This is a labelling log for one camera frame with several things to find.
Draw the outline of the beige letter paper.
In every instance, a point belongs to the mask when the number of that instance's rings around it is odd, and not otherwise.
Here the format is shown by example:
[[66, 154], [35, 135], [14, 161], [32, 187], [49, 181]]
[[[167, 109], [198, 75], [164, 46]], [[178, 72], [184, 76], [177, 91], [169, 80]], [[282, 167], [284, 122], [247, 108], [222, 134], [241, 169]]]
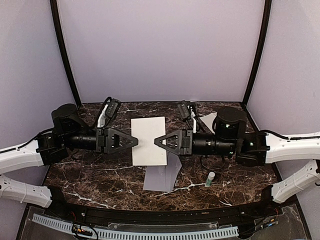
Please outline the beige letter paper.
[[132, 148], [132, 165], [167, 165], [166, 150], [155, 144], [155, 139], [165, 134], [164, 116], [131, 119], [131, 135], [138, 139], [138, 145]]

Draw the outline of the grey envelope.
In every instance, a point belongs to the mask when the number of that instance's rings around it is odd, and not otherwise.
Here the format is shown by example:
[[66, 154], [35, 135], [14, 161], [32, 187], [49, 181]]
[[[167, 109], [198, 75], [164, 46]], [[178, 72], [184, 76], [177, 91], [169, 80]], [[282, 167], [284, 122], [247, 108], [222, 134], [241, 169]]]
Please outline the grey envelope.
[[155, 192], [171, 192], [177, 176], [182, 168], [179, 156], [169, 152], [166, 166], [147, 166], [143, 190]]

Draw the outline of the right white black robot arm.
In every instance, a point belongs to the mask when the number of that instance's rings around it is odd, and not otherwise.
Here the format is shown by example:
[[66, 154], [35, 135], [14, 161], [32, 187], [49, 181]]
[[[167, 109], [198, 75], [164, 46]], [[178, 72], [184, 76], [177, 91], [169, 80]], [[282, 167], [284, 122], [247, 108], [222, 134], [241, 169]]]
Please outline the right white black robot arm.
[[217, 111], [213, 133], [180, 129], [155, 138], [154, 144], [177, 156], [234, 156], [236, 163], [246, 167], [309, 160], [297, 172], [262, 190], [255, 213], [266, 217], [275, 203], [284, 203], [320, 180], [320, 134], [280, 135], [270, 130], [246, 132], [246, 128], [246, 112], [227, 106]]

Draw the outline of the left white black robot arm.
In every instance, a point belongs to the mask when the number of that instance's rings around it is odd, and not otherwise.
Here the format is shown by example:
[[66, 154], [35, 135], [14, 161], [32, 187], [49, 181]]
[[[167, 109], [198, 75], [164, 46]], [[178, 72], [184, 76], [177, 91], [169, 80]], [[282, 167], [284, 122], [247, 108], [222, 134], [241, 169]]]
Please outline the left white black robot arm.
[[53, 128], [38, 133], [31, 140], [0, 151], [0, 196], [20, 203], [51, 208], [60, 218], [71, 213], [58, 187], [37, 186], [13, 180], [5, 174], [29, 167], [50, 166], [66, 159], [69, 150], [89, 150], [111, 155], [138, 145], [139, 140], [123, 131], [108, 127], [115, 119], [120, 102], [103, 104], [93, 126], [78, 115], [75, 104], [61, 105], [51, 113]]

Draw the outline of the green glue stick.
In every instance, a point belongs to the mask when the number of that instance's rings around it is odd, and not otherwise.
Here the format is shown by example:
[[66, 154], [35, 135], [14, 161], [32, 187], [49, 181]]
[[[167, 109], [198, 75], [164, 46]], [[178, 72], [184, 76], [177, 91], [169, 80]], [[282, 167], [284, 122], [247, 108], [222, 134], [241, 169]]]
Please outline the green glue stick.
[[216, 176], [216, 174], [213, 171], [208, 173], [206, 181], [205, 181], [205, 184], [204, 184], [204, 186], [206, 188], [208, 188], [208, 187], [210, 187], [212, 185], [212, 182], [215, 179], [215, 176]]

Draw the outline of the small circuit board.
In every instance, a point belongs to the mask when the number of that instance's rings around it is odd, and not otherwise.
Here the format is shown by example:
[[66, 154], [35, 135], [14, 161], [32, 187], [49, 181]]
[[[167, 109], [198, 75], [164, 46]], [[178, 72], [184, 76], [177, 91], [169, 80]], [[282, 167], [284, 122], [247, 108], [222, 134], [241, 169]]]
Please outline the small circuit board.
[[82, 228], [81, 225], [73, 224], [71, 227], [71, 232], [73, 234], [75, 234], [76, 236], [80, 236], [80, 237], [92, 237], [93, 236], [93, 233], [91, 231]]

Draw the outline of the black front rail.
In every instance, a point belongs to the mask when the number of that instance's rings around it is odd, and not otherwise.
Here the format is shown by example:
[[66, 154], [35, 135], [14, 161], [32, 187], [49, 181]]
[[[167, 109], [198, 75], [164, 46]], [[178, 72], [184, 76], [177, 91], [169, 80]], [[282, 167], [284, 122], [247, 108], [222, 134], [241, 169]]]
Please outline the black front rail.
[[140, 185], [101, 183], [96, 186], [69, 186], [62, 190], [64, 200], [49, 208], [28, 204], [52, 217], [87, 224], [188, 224], [245, 223], [266, 216], [284, 213], [286, 206], [297, 203], [293, 196], [286, 202], [261, 202], [260, 189], [191, 183], [171, 192], [145, 191]]

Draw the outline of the left black frame post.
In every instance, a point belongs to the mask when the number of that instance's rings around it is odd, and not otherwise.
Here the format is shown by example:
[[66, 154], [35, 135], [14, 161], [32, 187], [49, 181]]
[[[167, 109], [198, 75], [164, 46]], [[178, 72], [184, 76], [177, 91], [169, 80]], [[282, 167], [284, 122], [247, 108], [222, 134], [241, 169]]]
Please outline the left black frame post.
[[58, 44], [62, 64], [64, 67], [64, 71], [66, 74], [67, 82], [68, 82], [73, 100], [76, 106], [79, 108], [82, 106], [82, 101], [76, 86], [76, 81], [72, 72], [69, 56], [67, 53], [67, 48], [65, 44], [65, 39], [63, 35], [63, 29], [62, 29], [60, 14], [59, 14], [58, 1], [50, 0], [49, 3], [50, 3], [51, 15], [52, 15], [55, 35], [57, 39], [57, 44]]

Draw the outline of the black frame post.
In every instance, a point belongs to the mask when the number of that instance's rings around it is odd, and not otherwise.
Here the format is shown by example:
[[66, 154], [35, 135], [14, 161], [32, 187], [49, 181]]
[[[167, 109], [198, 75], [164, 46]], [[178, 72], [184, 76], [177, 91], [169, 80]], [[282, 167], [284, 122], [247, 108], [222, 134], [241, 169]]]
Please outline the black frame post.
[[272, 0], [265, 0], [264, 1], [264, 8], [261, 20], [261, 26], [259, 31], [259, 37], [257, 41], [256, 51], [252, 63], [252, 68], [250, 71], [250, 75], [248, 78], [247, 86], [245, 89], [245, 93], [242, 99], [242, 107], [245, 109], [249, 103], [251, 93], [253, 91], [253, 87], [255, 84], [255, 80], [257, 77], [258, 69], [260, 66], [264, 45], [266, 41], [266, 36], [268, 32], [269, 20], [271, 15], [271, 8], [272, 8]]
[[67, 82], [68, 82], [73, 100], [76, 106], [79, 108], [82, 106], [82, 101], [76, 86], [76, 81], [72, 72], [69, 56], [67, 53], [67, 48], [65, 44], [65, 39], [63, 35], [63, 29], [62, 29], [60, 14], [59, 14], [58, 1], [50, 0], [49, 3], [50, 3], [51, 15], [52, 15], [55, 35], [57, 39], [57, 44], [58, 44], [62, 64], [64, 67], [64, 71], [66, 74]]

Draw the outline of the right black frame post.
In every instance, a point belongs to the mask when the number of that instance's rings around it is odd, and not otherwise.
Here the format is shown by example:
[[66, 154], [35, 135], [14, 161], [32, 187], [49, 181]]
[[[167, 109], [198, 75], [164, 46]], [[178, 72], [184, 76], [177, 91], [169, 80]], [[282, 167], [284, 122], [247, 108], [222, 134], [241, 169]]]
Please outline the right black frame post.
[[266, 36], [268, 32], [269, 20], [271, 15], [271, 8], [272, 8], [272, 0], [265, 0], [264, 1], [264, 8], [261, 20], [261, 26], [259, 31], [259, 37], [257, 41], [256, 51], [252, 63], [252, 68], [250, 71], [250, 75], [248, 78], [247, 86], [245, 89], [245, 93], [242, 99], [242, 107], [245, 109], [249, 103], [251, 93], [253, 91], [253, 87], [255, 84], [255, 80], [257, 77], [258, 69], [260, 66], [264, 45], [266, 41]]

